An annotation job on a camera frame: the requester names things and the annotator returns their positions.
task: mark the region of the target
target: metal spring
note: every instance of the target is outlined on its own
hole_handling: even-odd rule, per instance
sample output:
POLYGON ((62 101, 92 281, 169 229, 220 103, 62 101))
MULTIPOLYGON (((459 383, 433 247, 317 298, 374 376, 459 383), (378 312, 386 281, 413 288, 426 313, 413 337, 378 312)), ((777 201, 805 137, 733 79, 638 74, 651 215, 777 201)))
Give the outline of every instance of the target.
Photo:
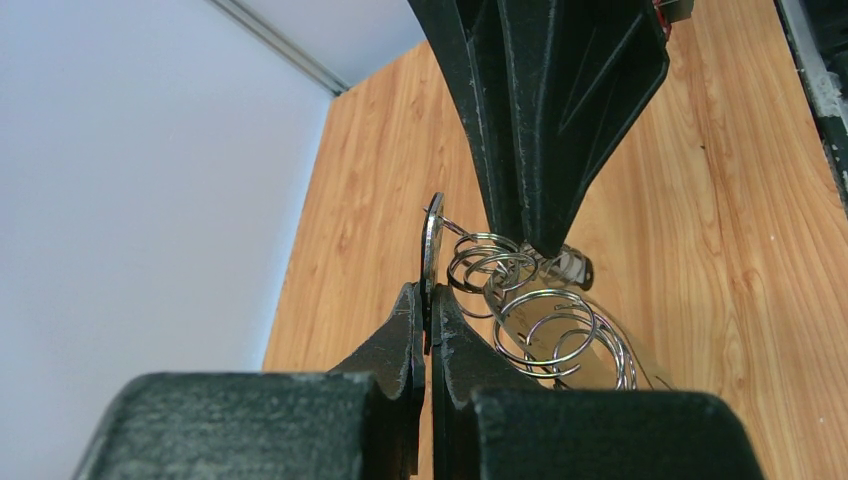
POLYGON ((560 368, 560 365, 574 361, 591 348, 593 342, 599 342, 610 353, 615 364, 614 388, 636 388, 636 366, 628 343, 614 328, 615 321, 598 313, 596 310, 602 309, 597 308, 591 300, 561 288, 533 290, 507 300, 510 292, 527 285, 540 273, 547 276, 554 272, 558 279, 563 280, 563 276, 574 267, 573 262, 585 259, 582 253, 564 245, 558 257, 548 260, 536 253, 532 247, 519 246, 500 235, 469 233, 447 219, 445 226, 459 235, 447 269, 448 283, 456 290, 482 295, 490 310, 488 313, 476 313, 460 304, 462 312, 472 318, 494 317, 492 336, 495 349, 519 371, 536 379, 553 379, 554 388, 569 388, 565 377, 578 371, 580 364, 576 363, 566 369, 560 368), (461 268, 464 268, 464 272, 460 274, 461 268), (474 284, 471 277, 475 273, 483 274, 486 277, 485 282, 474 284), (516 355, 507 350, 501 338, 506 317, 528 302, 552 297, 561 299, 563 303, 556 305, 553 313, 536 320, 526 334, 517 333, 518 340, 521 340, 517 343, 522 348, 523 355, 516 355), (557 319, 573 320, 580 326, 562 332, 549 359, 533 358, 524 347, 531 345, 533 335, 540 327, 557 319), (577 335, 585 336, 584 341, 570 352, 561 352, 565 341, 577 335))

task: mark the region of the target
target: metal wire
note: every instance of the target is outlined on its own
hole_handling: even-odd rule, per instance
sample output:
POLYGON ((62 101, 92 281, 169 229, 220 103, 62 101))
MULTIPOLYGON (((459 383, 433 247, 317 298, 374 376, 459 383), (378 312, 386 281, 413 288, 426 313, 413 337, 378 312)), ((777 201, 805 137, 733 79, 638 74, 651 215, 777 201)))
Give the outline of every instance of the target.
POLYGON ((493 233, 469 233, 454 222, 445 219, 445 223, 455 228, 451 231, 462 232, 454 245, 454 256, 447 269, 448 283, 461 292, 482 295, 489 313, 471 312, 460 304, 462 312, 472 318, 492 318, 492 336, 495 350, 513 363, 522 373, 536 379, 554 379, 554 388, 569 388, 567 377, 580 370, 579 357, 597 342, 613 359, 615 384, 617 390, 632 390, 637 386, 637 373, 634 357, 628 342, 618 333, 614 323, 599 311, 591 301, 578 293, 565 288, 542 288, 518 294, 517 291, 539 278, 553 279, 558 286, 574 283, 567 275, 576 266, 575 262, 585 262, 582 253, 567 245, 560 255, 545 259, 529 245, 519 247, 515 242, 493 233), (472 277, 482 274, 485 282, 474 283, 472 277), (528 303, 542 298, 556 298, 558 303, 554 312, 531 320, 527 332, 512 332, 513 340, 522 349, 523 354, 516 355, 504 345, 501 336, 506 328, 509 315, 528 303), (558 341, 546 359, 536 359, 528 351, 532 346, 534 334, 539 329, 555 321, 567 320, 571 326, 560 333, 558 341), (583 336, 583 341, 570 351, 561 351, 566 341, 575 336, 583 336))

